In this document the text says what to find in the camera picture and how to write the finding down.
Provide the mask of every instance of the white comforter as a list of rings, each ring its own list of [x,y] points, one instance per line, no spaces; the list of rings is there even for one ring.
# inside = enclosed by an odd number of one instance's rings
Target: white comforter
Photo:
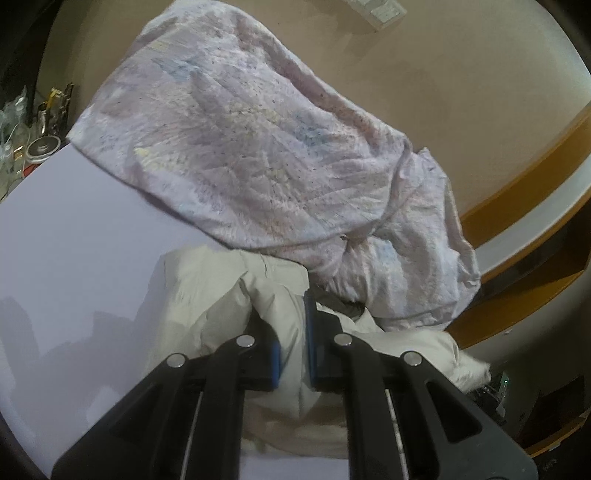
[[[479,288],[430,153],[229,5],[177,0],[149,22],[69,138],[228,247],[299,262],[388,329],[443,327]]]

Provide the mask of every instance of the black gripper frame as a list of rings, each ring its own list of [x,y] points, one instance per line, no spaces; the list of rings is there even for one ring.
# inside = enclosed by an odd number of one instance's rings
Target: black gripper frame
[[[312,386],[345,401],[351,480],[537,480],[533,460],[419,353],[377,353],[309,292],[304,302]]]
[[[170,355],[55,464],[52,480],[236,480],[245,390],[277,387],[280,346],[252,309],[213,354]]]

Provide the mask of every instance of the beige wall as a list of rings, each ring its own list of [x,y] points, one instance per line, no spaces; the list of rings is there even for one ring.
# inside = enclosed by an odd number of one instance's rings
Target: beige wall
[[[378,33],[342,0],[231,3],[343,95],[431,149],[460,212],[514,178],[591,100],[586,68],[535,0],[401,0],[406,17]],[[167,4],[65,0],[40,89],[74,81],[80,113]]]

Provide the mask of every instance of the light switch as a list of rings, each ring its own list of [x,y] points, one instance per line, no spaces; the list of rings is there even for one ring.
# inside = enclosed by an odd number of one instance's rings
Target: light switch
[[[381,30],[406,15],[406,10],[395,0],[345,0],[376,30]]]

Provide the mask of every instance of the mattress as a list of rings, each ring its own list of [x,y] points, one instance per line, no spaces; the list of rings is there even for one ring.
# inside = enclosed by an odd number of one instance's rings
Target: mattress
[[[49,476],[141,378],[168,251],[222,248],[67,146],[0,205],[0,412]],[[346,460],[249,455],[241,478],[346,478]]]

